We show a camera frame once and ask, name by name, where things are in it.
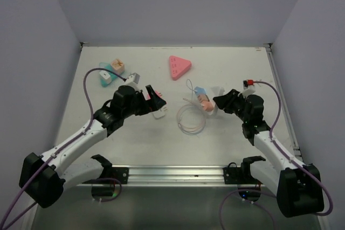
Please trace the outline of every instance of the white connector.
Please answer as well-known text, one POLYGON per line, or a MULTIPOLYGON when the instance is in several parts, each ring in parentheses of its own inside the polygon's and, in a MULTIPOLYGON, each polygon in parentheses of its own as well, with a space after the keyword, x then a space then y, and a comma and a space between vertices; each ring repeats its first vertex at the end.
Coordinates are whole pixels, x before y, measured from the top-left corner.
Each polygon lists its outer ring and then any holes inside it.
POLYGON ((101 78, 105 81, 105 83, 107 83, 108 85, 112 82, 112 77, 107 71, 101 70, 99 74, 101 78))
POLYGON ((243 87, 244 90, 239 93, 243 95, 244 98, 247 98, 249 95, 255 93, 255 86, 248 86, 248 87, 243 87))
POLYGON ((140 76, 137 73, 133 73, 126 79, 123 85, 131 86, 134 88, 134 90, 140 91, 140 89, 138 88, 139 79, 140 76))

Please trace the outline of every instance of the plastic piece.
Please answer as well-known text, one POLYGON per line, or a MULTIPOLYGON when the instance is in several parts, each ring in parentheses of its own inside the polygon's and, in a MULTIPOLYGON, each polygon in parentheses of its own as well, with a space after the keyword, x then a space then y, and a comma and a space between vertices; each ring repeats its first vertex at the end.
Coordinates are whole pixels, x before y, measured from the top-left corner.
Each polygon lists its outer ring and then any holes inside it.
POLYGON ((218 107, 213 98, 224 94, 224 88, 219 86, 213 86, 207 89, 202 87, 194 88, 195 95, 198 98, 202 109, 207 112, 209 116, 216 116, 218 107))
MULTIPOLYGON (((110 71, 114 71, 113 67, 109 63, 101 62, 99 63, 99 67, 105 68, 110 71)), ((116 78, 118 78, 116 75, 110 74, 106 71, 100 71, 99 74, 100 74, 102 87, 108 86, 111 82, 113 82, 116 78)))
POLYGON ((194 88, 194 92, 195 92, 196 96, 199 96, 201 94, 206 94, 205 89, 198 87, 198 86, 194 88))
POLYGON ((202 101, 201 106, 203 107, 203 110, 207 112, 213 111, 214 109, 214 106, 209 101, 202 101))
POLYGON ((172 79, 177 80, 192 67, 192 62, 177 56, 170 56, 169 65, 172 79))
MULTIPOLYGON (((155 91, 155 93, 159 96, 162 97, 162 94, 159 93, 158 91, 155 91)), ((153 118, 155 118, 156 120, 161 119, 162 117, 164 117, 167 114, 168 108, 167 105, 164 105, 161 109, 157 110, 157 111, 153 111, 152 112, 152 116, 153 118)))
POLYGON ((137 73, 133 73, 126 79, 125 85, 133 87, 136 91, 140 91, 140 89, 138 88, 139 80, 140 75, 137 73))
POLYGON ((247 98, 249 95, 255 93, 254 80, 248 79, 243 81, 243 91, 238 94, 247 98))

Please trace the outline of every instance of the black clamp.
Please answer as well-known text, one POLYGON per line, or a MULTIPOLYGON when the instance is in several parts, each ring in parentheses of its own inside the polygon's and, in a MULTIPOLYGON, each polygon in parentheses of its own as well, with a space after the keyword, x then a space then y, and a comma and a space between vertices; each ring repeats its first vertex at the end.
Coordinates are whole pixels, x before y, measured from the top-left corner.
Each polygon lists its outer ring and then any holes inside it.
MULTIPOLYGON (((250 85, 249 81, 244 81, 244 86, 250 85)), ((251 94, 244 98, 240 92, 233 89, 225 95, 214 97, 213 100, 219 109, 225 113, 236 114, 243 121, 243 135, 252 145, 256 134, 270 130, 263 120, 264 99, 261 97, 251 94)))
POLYGON ((101 155, 95 155, 91 158, 97 160, 104 168, 100 178, 115 178, 121 184, 127 184, 129 175, 128 167, 113 167, 113 164, 101 155))
POLYGON ((250 165, 257 161, 265 161, 261 156, 252 156, 244 158, 241 167, 237 167, 236 163, 230 163, 223 168, 223 176, 225 184, 259 184, 250 174, 250 165))
POLYGON ((146 86, 146 90, 150 96, 149 100, 145 99, 142 91, 138 92, 131 86, 120 86, 113 98, 94 113, 94 119, 107 129, 107 136, 121 128, 126 118, 157 111, 167 104, 155 93, 152 86, 146 86))

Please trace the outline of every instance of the white table surface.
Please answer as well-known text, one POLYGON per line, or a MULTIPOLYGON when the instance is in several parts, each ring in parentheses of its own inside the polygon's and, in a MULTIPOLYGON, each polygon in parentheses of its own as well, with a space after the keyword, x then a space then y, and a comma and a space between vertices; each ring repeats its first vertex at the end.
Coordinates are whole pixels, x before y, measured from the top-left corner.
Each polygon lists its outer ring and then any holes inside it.
MULTIPOLYGON (((233 88, 242 90, 244 79, 263 80, 274 85, 265 49, 254 47, 84 47, 57 144, 80 129, 89 118, 82 88, 85 73, 98 67, 99 62, 110 63, 115 58, 125 63, 127 73, 136 72, 141 76, 143 89, 151 84, 163 94, 168 113, 160 120, 155 120, 151 114, 126 119, 122 128, 90 148, 76 162, 101 154, 117 165, 226 165, 239 164, 244 157, 262 155, 244 138, 242 122, 235 115, 219 111, 215 119, 207 120, 204 131, 197 136, 183 134, 176 124, 176 112, 185 104, 182 98, 191 95, 185 85, 186 79, 190 79, 194 87, 223 86, 226 93, 233 88), (192 62, 191 70, 177 81, 170 77, 170 55, 192 62)), ((90 74, 87 89, 94 110, 111 99, 120 85, 121 80, 117 79, 103 88, 98 72, 90 74)), ((264 85, 256 89, 256 94, 265 101, 264 116, 271 125, 278 110, 277 98, 264 85)), ((274 132, 292 151, 284 115, 274 132)))

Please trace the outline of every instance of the blue object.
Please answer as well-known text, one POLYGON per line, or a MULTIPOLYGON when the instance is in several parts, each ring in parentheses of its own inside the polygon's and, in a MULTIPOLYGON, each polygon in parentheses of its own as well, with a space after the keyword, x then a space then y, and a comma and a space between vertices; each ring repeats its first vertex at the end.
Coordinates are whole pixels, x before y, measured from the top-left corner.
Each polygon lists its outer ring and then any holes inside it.
POLYGON ((199 96, 201 94, 206 94, 206 90, 204 88, 201 88, 198 86, 194 88, 194 92, 195 92, 196 96, 199 96))

